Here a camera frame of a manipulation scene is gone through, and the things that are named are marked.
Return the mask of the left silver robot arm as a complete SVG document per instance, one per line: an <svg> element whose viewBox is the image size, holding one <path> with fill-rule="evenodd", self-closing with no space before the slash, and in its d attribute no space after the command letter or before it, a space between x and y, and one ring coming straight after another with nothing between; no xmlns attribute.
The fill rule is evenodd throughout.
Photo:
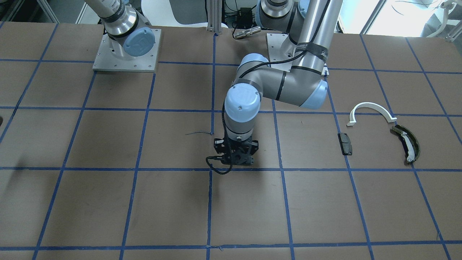
<svg viewBox="0 0 462 260"><path fill-rule="evenodd" d="M252 138L261 99L307 109L322 106L328 84L321 79L342 6L341 0L261 0L257 23L286 33L292 49L281 60L251 53L242 59L222 106L224 137L214 139L217 153L208 156L230 168L250 166L258 141Z"/></svg>

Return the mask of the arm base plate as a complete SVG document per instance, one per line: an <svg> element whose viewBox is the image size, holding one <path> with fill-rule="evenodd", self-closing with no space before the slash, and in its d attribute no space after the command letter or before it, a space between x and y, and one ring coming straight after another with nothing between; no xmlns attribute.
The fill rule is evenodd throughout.
<svg viewBox="0 0 462 260"><path fill-rule="evenodd" d="M110 39L108 34L103 35L93 69L105 72L155 72L162 30L153 28L152 31L155 37L153 48L139 57L130 56L117 41Z"/></svg>
<svg viewBox="0 0 462 260"><path fill-rule="evenodd" d="M289 38L288 34L267 33L267 46L270 61L287 60L294 56L296 44ZM271 67L289 72L292 67L292 61L285 64L271 65ZM324 64L321 76L329 76L327 64Z"/></svg>

